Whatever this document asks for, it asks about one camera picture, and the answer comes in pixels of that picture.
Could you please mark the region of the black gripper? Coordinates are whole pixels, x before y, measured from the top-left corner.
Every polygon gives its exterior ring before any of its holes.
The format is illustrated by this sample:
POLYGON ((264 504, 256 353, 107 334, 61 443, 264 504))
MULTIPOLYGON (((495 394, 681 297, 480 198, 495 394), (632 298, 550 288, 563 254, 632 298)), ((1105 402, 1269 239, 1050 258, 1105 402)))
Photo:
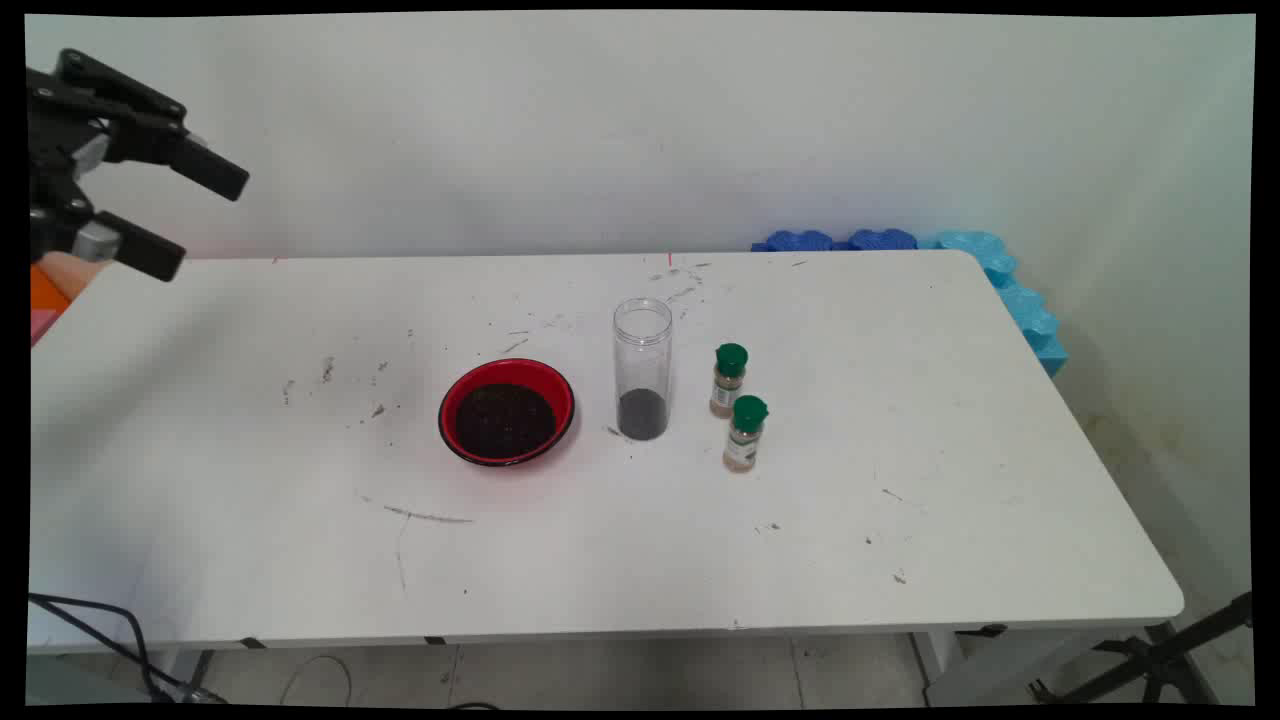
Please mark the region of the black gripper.
POLYGON ((250 179, 187 128, 183 104, 73 47, 58 54, 52 70, 28 70, 27 128, 33 265, 60 252, 163 282, 177 275, 183 247, 95 209, 78 191, 101 163, 168 167, 229 201, 250 179))

